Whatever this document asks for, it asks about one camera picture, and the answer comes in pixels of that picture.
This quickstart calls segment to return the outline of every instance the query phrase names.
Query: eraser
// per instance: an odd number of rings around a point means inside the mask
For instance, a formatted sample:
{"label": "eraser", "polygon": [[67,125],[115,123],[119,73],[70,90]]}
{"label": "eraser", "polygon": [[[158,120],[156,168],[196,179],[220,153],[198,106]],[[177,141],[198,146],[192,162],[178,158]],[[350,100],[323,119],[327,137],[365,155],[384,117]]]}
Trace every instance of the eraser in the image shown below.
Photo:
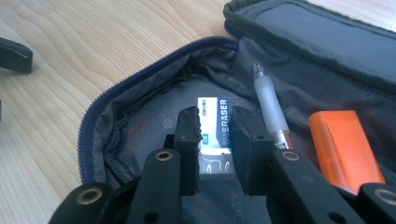
{"label": "eraser", "polygon": [[230,140],[228,97],[199,97],[202,140],[198,146],[201,179],[232,179],[234,175]]}

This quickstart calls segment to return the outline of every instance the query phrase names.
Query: mechanical pencil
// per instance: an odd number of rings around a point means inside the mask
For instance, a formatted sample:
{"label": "mechanical pencil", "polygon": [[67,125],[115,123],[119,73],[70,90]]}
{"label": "mechanical pencil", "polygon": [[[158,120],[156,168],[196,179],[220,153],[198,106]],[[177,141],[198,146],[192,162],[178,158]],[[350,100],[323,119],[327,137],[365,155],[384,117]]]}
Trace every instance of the mechanical pencil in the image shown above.
{"label": "mechanical pencil", "polygon": [[254,89],[262,108],[265,126],[274,137],[275,145],[278,149],[294,149],[289,126],[276,98],[274,84],[271,78],[264,74],[264,69],[260,63],[255,62],[253,66]]}

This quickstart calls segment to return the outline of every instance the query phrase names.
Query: zipper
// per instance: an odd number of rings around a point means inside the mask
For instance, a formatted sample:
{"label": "zipper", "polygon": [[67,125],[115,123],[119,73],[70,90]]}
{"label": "zipper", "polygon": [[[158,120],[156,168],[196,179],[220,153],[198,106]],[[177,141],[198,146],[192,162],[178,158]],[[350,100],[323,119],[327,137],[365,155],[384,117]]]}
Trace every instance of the zipper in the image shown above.
{"label": "zipper", "polygon": [[[287,50],[292,54],[303,56],[313,63],[333,70],[339,76],[346,78],[347,81],[360,85],[368,91],[373,91],[392,100],[396,100],[396,82],[394,81],[378,75],[366,73],[346,63],[339,63],[333,58],[314,54],[286,37],[279,36],[265,29],[265,27],[258,23],[234,12],[226,12],[224,15],[226,17],[226,22],[224,22],[225,30],[229,35],[238,40],[245,36],[255,40],[259,45],[268,45],[277,49]],[[348,23],[347,19],[340,18],[339,20]]]}
{"label": "zipper", "polygon": [[231,50],[238,49],[237,42],[222,36],[210,36],[193,41],[115,84],[113,87],[104,91],[92,102],[82,119],[78,132],[78,166],[82,184],[95,181],[92,157],[93,130],[97,119],[111,100],[143,79],[155,75],[157,72],[164,69],[169,63],[175,62],[195,50],[213,46]]}

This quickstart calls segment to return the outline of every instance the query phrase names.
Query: navy zipper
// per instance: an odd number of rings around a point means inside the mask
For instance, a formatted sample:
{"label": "navy zipper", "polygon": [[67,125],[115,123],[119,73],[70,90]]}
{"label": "navy zipper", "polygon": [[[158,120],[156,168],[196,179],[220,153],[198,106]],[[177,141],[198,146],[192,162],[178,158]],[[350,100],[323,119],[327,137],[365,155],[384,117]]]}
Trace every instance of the navy zipper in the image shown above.
{"label": "navy zipper", "polygon": [[242,37],[244,37],[243,31],[234,28],[228,22],[224,22],[224,30],[227,32],[227,34],[229,34],[230,36],[232,36],[237,40],[240,40]]}
{"label": "navy zipper", "polygon": [[104,91],[93,101],[82,119],[78,133],[78,165],[81,182],[83,184],[95,181],[92,157],[93,129],[97,119],[105,107],[115,97],[127,91],[143,79],[155,75],[157,72],[164,69],[169,63],[175,62],[176,60],[195,50],[214,46],[231,50],[238,49],[237,42],[222,36],[210,36],[193,41],[190,44],[166,55],[159,61],[138,71],[132,76],[125,78],[123,81]]}

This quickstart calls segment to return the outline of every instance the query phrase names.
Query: orange highlighter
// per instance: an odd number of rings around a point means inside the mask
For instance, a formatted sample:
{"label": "orange highlighter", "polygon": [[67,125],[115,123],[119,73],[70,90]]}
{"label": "orange highlighter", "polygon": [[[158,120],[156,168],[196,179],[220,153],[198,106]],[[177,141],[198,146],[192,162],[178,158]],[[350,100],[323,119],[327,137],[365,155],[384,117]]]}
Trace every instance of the orange highlighter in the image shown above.
{"label": "orange highlighter", "polygon": [[385,183],[355,111],[319,111],[309,124],[320,170],[331,184],[357,195],[362,184]]}

